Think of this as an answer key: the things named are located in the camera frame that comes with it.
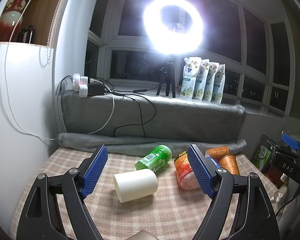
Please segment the orange paper cup front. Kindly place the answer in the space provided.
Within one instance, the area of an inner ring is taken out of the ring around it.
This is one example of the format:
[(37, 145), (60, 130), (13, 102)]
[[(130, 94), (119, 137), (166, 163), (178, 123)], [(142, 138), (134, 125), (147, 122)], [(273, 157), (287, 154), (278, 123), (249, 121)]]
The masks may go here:
[(232, 175), (240, 175), (236, 157), (233, 154), (227, 154), (219, 160), (219, 165), (228, 170)]

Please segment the orange paper cup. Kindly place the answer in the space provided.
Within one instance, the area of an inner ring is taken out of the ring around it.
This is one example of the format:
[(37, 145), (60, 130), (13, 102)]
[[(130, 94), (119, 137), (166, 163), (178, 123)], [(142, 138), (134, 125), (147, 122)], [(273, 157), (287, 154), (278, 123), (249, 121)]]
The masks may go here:
[(228, 170), (232, 175), (240, 175), (236, 157), (233, 154), (227, 154), (219, 160), (219, 165)]
[(217, 148), (211, 148), (205, 151), (206, 157), (211, 157), (217, 162), (219, 162), (224, 156), (229, 154), (230, 150), (226, 145)]

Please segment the orange paper cup rear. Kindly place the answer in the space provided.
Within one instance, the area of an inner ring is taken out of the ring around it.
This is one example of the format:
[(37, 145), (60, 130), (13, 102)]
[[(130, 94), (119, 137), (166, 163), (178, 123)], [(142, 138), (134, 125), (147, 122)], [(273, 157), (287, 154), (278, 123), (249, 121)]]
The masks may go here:
[(206, 157), (211, 157), (217, 162), (219, 162), (224, 156), (229, 154), (230, 150), (226, 145), (217, 148), (211, 148), (205, 151)]

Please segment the white plastic cup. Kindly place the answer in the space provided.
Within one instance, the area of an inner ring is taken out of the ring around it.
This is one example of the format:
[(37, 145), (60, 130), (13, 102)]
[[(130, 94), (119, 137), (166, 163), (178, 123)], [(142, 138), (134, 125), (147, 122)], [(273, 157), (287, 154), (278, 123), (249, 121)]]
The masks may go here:
[(158, 189), (157, 176), (147, 168), (114, 174), (113, 181), (121, 203), (153, 195)]

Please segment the green package on right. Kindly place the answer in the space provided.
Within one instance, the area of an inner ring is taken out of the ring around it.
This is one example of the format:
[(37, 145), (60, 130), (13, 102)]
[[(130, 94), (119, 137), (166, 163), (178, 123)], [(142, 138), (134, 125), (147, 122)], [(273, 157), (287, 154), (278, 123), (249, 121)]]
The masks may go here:
[(266, 146), (260, 144), (252, 159), (252, 163), (256, 168), (262, 171), (262, 169), (267, 164), (270, 156), (271, 156), (271, 151), (267, 149)]

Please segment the orange snack canister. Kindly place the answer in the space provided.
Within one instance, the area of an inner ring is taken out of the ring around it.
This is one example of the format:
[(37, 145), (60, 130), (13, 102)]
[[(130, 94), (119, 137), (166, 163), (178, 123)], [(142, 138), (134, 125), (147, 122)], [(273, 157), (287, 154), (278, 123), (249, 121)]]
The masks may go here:
[(187, 158), (187, 152), (181, 152), (174, 160), (179, 186), (184, 190), (195, 190), (199, 188), (198, 181)]

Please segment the beige plaid mat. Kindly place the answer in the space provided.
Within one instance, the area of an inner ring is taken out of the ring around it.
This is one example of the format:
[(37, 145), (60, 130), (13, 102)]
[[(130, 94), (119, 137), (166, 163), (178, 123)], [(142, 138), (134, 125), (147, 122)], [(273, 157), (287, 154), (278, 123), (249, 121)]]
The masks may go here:
[[(29, 190), (39, 173), (48, 176), (64, 174), (92, 153), (60, 147), (32, 177), (21, 195), (10, 226), (10, 237), (16, 238), (20, 214)], [(201, 189), (187, 191), (179, 187), (173, 160), (157, 172), (159, 182), (155, 194), (120, 203), (113, 175), (134, 171), (141, 157), (109, 153), (108, 160), (94, 192), (84, 200), (88, 211), (104, 239), (127, 239), (146, 230), (158, 239), (192, 239), (198, 230), (211, 199)], [(237, 155), (239, 172), (247, 176), (256, 172), (271, 198), (276, 186), (243, 155)]]

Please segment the green tea bottle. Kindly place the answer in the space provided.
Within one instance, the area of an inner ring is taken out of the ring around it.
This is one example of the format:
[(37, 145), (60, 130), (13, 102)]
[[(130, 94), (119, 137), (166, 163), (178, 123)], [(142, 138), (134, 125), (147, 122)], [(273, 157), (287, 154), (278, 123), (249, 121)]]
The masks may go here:
[(165, 145), (159, 145), (149, 154), (135, 163), (136, 170), (150, 169), (154, 173), (164, 167), (172, 159), (171, 150)]

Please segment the grey rolled blanket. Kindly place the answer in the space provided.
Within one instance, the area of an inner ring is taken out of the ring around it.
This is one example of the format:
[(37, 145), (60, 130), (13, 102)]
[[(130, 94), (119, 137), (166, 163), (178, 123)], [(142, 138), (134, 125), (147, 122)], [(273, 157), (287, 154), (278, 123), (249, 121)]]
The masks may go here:
[(81, 133), (61, 133), (59, 146), (83, 152), (94, 152), (99, 145), (105, 145), (110, 153), (131, 156), (146, 156), (159, 145), (167, 146), (175, 157), (188, 149), (192, 142), (142, 137), (108, 137)]

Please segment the grey back cushion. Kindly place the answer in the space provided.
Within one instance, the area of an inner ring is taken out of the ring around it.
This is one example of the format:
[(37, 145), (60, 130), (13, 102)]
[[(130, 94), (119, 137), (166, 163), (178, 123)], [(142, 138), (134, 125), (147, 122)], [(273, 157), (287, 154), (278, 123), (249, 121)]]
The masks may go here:
[(146, 137), (218, 144), (238, 138), (246, 110), (156, 96), (91, 96), (67, 90), (61, 97), (68, 133)]

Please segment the refill pouch with spout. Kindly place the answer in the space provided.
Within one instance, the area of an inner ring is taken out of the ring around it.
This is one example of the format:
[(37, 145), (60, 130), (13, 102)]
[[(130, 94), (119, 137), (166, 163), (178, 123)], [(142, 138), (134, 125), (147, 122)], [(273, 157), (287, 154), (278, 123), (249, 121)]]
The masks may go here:
[(201, 60), (201, 57), (189, 57), (184, 59), (185, 66), (183, 68), (183, 78), (180, 91), (180, 96), (182, 98), (192, 99)]

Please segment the black power adapter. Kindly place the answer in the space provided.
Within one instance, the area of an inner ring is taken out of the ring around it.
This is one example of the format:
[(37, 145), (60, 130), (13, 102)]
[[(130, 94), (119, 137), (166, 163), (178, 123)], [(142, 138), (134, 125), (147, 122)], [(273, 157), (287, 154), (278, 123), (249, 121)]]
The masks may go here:
[(104, 95), (105, 87), (102, 83), (93, 82), (88, 85), (88, 96)]

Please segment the white power strip plugs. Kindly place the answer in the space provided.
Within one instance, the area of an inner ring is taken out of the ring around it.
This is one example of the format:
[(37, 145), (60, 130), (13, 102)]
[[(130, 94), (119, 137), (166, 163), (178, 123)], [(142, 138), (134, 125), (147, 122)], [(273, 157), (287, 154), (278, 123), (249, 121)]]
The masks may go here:
[(72, 88), (79, 92), (80, 98), (86, 98), (88, 96), (88, 77), (74, 73), (72, 76)]

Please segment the black tripod stand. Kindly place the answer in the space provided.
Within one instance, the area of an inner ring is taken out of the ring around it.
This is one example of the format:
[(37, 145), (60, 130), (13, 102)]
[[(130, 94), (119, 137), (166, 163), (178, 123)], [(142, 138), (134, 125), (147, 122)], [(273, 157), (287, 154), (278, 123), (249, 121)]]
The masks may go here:
[(172, 98), (176, 97), (175, 93), (175, 70), (174, 70), (174, 63), (175, 63), (175, 55), (169, 55), (166, 63), (160, 69), (160, 81), (157, 88), (156, 96), (160, 95), (161, 89), (163, 85), (166, 85), (166, 92), (165, 95), (169, 96), (170, 88), (172, 89)]

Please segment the dark bottle on shelf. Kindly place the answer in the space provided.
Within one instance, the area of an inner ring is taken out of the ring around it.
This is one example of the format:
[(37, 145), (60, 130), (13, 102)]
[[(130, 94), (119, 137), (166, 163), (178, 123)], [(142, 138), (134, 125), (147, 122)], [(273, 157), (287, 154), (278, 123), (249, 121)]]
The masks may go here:
[(26, 43), (26, 44), (34, 44), (35, 42), (36, 32), (34, 29), (34, 25), (29, 25), (28, 28), (23, 28), (17, 36), (17, 42)]

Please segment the red porcelain vase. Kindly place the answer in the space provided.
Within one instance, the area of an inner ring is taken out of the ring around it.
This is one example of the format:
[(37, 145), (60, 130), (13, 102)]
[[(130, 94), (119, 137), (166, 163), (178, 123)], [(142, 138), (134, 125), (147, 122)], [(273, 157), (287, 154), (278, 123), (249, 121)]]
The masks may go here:
[(11, 33), (20, 29), (22, 18), (18, 22), (29, 0), (8, 0), (0, 16), (0, 42), (7, 42)]

